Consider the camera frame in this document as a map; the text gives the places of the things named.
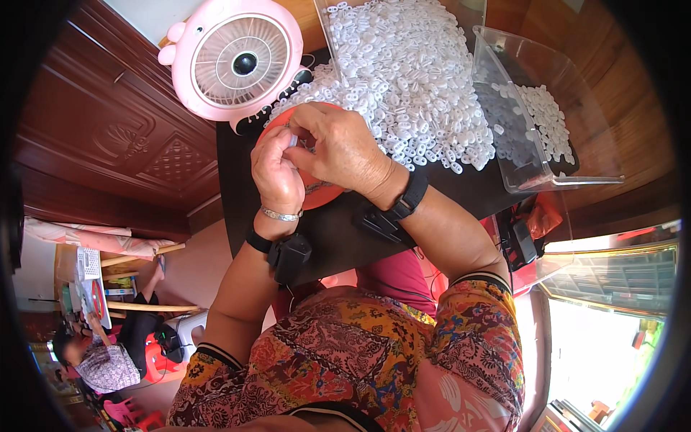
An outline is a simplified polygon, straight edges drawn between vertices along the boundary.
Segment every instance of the wrist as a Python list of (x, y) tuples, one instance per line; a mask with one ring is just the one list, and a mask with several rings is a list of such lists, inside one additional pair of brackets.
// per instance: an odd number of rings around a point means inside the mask
[(297, 220), (289, 222), (285, 220), (273, 219), (269, 216), (266, 216), (262, 211), (257, 212), (256, 216), (254, 217), (254, 232), (269, 241), (276, 241), (293, 234), (297, 226)]
[(405, 192), (410, 177), (407, 168), (391, 159), (388, 160), (390, 164), (384, 179), (365, 195), (365, 198), (384, 212), (393, 207), (398, 197)]
[(298, 214), (302, 209), (302, 203), (281, 204), (275, 201), (264, 199), (264, 197), (261, 198), (261, 205), (269, 210), (272, 210), (273, 212), (283, 214)]

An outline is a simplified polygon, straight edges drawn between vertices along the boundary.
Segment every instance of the white stool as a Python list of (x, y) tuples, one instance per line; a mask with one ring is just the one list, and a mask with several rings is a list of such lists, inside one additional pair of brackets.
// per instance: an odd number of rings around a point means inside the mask
[(209, 311), (206, 310), (191, 317), (181, 315), (179, 318), (169, 319), (165, 322), (178, 334), (180, 346), (184, 350), (183, 361), (189, 361), (189, 358), (197, 351), (197, 347), (192, 342), (192, 330), (198, 326), (202, 326), (206, 330), (208, 314)]

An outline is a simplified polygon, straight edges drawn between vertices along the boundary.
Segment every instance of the bare foot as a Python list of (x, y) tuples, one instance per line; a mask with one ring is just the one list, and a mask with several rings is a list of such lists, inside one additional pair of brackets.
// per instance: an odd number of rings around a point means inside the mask
[(163, 271), (163, 267), (166, 265), (166, 257), (163, 255), (158, 256), (158, 260), (156, 261), (156, 270), (153, 273), (153, 277), (158, 279), (159, 281), (162, 281), (163, 279), (166, 278), (166, 274)]

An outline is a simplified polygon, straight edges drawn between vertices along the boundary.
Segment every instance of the flip flop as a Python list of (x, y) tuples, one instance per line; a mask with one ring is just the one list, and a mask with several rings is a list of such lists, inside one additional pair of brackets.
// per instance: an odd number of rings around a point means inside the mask
[(158, 265), (161, 266), (161, 270), (163, 271), (163, 275), (166, 274), (166, 257), (161, 254), (158, 256)]

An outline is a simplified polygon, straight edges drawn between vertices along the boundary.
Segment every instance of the colorful patterned top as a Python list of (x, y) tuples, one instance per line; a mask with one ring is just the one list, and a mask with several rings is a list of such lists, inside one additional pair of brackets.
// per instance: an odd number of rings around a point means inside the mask
[(510, 431), (522, 404), (513, 300), (504, 281), (481, 272), (440, 297), (437, 323), (388, 297), (335, 287), (262, 333), (246, 366), (200, 344), (168, 424), (227, 428), (326, 410), (367, 431)]

